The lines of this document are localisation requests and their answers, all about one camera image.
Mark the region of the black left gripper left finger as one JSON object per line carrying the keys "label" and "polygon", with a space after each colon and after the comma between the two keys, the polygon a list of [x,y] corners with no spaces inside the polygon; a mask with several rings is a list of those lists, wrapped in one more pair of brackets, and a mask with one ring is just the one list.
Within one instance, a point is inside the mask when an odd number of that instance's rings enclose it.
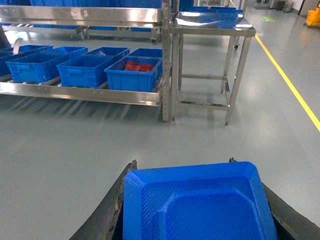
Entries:
{"label": "black left gripper left finger", "polygon": [[70,237],[71,240],[121,240],[123,238],[124,180],[137,170],[137,161],[128,163],[97,208]]}

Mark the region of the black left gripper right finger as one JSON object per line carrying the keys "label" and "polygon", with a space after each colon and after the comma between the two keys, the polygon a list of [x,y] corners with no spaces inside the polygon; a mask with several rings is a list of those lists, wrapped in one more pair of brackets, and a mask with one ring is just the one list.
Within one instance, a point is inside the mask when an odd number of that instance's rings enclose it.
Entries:
{"label": "black left gripper right finger", "polygon": [[320,228],[298,213],[265,184],[262,185],[280,240],[318,240]]}

